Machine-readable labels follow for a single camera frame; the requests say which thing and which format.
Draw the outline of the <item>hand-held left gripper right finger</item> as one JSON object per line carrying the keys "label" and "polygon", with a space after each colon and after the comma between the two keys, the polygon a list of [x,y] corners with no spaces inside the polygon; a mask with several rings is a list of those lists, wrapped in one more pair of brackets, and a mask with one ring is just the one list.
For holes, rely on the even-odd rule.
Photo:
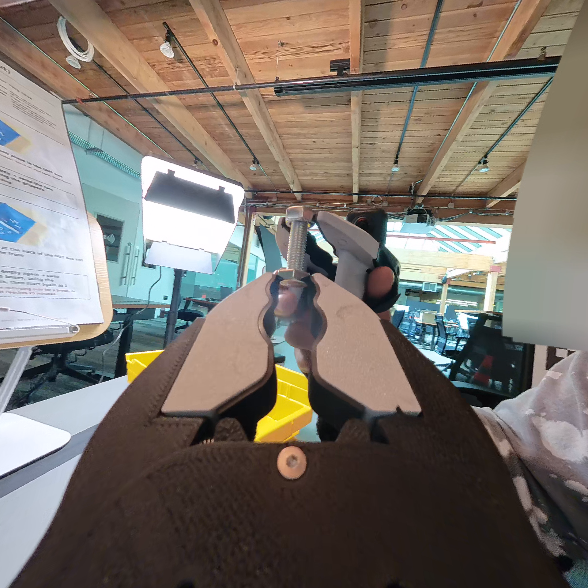
{"label": "hand-held left gripper right finger", "polygon": [[423,355],[360,299],[319,274],[310,398],[320,437],[415,436],[423,427]]}

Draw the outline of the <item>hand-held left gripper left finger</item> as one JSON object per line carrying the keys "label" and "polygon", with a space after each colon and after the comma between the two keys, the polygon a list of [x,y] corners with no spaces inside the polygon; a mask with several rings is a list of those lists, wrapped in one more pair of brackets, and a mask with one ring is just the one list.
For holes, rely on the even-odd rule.
{"label": "hand-held left gripper left finger", "polygon": [[276,275],[263,274],[210,311],[161,412],[216,424],[239,421],[247,435],[276,402],[273,345],[263,320],[273,305]]}

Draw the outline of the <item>silver hex bolt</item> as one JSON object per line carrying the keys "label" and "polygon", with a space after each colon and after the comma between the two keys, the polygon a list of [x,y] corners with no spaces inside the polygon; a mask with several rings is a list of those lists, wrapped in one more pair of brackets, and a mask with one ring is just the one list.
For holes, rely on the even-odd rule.
{"label": "silver hex bolt", "polygon": [[292,206],[286,211],[285,222],[289,228],[287,269],[305,272],[307,232],[315,224],[315,213],[306,206]]}

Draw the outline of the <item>yellow plastic bin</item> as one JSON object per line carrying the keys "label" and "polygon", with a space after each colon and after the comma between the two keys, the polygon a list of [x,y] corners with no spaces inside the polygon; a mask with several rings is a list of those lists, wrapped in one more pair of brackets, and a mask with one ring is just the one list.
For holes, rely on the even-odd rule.
{"label": "yellow plastic bin", "polygon": [[192,401],[205,401],[212,380],[198,387],[198,372],[187,371],[190,343],[171,345],[157,356],[153,352],[126,355],[129,386],[116,401],[99,428],[102,435],[145,450],[148,457],[170,457],[182,449],[210,449],[239,442],[242,447],[256,443],[287,445],[312,419],[307,380],[295,371],[274,366],[273,373],[246,385],[218,412],[198,409],[190,412]]}

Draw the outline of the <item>person's right forearm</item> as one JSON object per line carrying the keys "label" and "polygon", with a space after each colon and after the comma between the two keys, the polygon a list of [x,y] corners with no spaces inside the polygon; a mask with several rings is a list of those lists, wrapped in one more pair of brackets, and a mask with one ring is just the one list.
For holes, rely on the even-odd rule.
{"label": "person's right forearm", "polygon": [[587,587],[587,352],[516,398],[473,409],[548,555],[571,587]]}

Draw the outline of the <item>person's right hand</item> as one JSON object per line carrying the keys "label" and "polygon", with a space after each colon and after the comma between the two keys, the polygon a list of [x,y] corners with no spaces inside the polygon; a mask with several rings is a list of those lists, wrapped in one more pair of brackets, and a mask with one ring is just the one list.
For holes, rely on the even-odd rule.
{"label": "person's right hand", "polygon": [[[378,317],[390,320],[390,298],[395,285],[395,275],[391,268],[386,266],[376,267],[367,275],[364,302],[371,308],[386,306]],[[286,328],[285,340],[295,351],[295,359],[298,368],[306,376],[311,370],[312,348],[314,337],[311,332],[311,311],[303,309],[295,288],[281,288],[278,294],[276,314],[285,318],[291,318]]]}

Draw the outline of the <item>black tilted panel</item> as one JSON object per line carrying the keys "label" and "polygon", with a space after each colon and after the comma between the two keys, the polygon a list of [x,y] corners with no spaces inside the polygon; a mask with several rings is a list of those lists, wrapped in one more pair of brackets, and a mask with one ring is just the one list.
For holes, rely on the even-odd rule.
{"label": "black tilted panel", "polygon": [[265,259],[267,273],[274,273],[282,268],[282,256],[276,243],[275,234],[265,226],[255,227]]}

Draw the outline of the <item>ceiling projector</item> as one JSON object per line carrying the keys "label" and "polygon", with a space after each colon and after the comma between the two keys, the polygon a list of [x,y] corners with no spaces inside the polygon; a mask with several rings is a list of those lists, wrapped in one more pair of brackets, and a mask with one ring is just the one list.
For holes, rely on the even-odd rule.
{"label": "ceiling projector", "polygon": [[401,224],[401,233],[424,235],[436,226],[436,217],[432,210],[422,206],[408,209]]}

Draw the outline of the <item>wooden top office desk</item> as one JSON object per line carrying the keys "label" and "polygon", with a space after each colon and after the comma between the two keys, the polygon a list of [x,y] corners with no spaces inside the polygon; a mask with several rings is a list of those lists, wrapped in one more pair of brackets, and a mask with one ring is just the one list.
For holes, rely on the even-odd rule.
{"label": "wooden top office desk", "polygon": [[[203,318],[206,313],[211,311],[219,303],[218,300],[212,300],[212,299],[208,299],[208,298],[198,299],[198,298],[186,297],[186,298],[184,298],[184,301],[185,301],[185,305],[184,305],[183,309],[178,313],[178,317],[181,320],[185,320],[188,322],[193,322],[194,320],[196,320],[198,318]],[[205,308],[206,312],[203,312],[202,310],[195,310],[194,308],[191,308],[190,305],[195,305],[196,307]]]}
{"label": "wooden top office desk", "polygon": [[118,295],[111,295],[111,299],[113,310],[116,311],[113,320],[121,324],[116,337],[118,349],[114,369],[114,378],[120,378],[126,375],[126,354],[130,352],[134,322],[152,320],[157,309],[168,309],[170,303],[150,302]]}

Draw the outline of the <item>studio light panel with flaps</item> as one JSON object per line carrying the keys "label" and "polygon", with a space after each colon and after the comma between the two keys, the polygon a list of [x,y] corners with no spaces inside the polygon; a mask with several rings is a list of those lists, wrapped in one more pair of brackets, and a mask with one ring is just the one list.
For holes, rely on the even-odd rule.
{"label": "studio light panel with flaps", "polygon": [[212,274],[237,225],[242,183],[155,156],[141,161],[145,261],[174,271],[164,346],[172,342],[186,271]]}

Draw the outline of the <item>black mesh office chair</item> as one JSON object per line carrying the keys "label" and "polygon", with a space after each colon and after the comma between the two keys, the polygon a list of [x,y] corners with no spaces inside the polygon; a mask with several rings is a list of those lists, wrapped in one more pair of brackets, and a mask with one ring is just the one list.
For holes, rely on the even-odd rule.
{"label": "black mesh office chair", "polygon": [[534,345],[502,332],[500,313],[480,312],[448,379],[473,407],[494,409],[532,387]]}

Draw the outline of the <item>wooden document stand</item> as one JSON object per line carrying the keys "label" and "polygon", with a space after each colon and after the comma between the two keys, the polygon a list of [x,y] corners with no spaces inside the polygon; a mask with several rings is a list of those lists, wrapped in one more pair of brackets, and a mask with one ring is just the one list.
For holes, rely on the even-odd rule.
{"label": "wooden document stand", "polygon": [[[112,299],[107,275],[107,260],[102,237],[102,230],[97,220],[87,214],[92,255],[99,293],[103,320],[101,323],[82,325],[78,333],[70,338],[71,342],[85,341],[101,333],[111,323],[113,316]],[[32,349],[41,343],[62,343],[67,340],[48,339],[25,341],[20,344],[6,376],[1,382],[1,478],[5,478],[20,469],[31,465],[66,447],[72,435],[66,430],[30,419],[28,417],[5,412],[28,360]]]}

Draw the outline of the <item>black ceiling pipe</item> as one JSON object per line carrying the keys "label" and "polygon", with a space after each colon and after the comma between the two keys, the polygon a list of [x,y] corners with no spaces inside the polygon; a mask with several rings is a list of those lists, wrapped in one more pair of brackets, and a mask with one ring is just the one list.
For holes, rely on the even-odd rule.
{"label": "black ceiling pipe", "polygon": [[194,96],[206,93],[238,92],[270,89],[275,96],[314,95],[323,93],[345,93],[376,91],[411,86],[433,86],[466,84],[475,82],[500,82],[526,77],[552,77],[560,64],[561,56],[536,59],[514,59],[497,62],[467,63],[410,70],[390,70],[366,74],[346,74],[327,77],[309,77],[278,82],[259,82],[190,88],[174,91],[140,92],[103,97],[62,100],[63,105],[85,105],[132,99],[159,99]]}

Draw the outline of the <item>white instruction sheet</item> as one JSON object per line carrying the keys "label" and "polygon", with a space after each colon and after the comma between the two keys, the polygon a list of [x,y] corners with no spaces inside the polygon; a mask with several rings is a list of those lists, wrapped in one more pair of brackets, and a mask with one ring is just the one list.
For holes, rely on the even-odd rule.
{"label": "white instruction sheet", "polygon": [[60,99],[1,63],[1,328],[103,321]]}

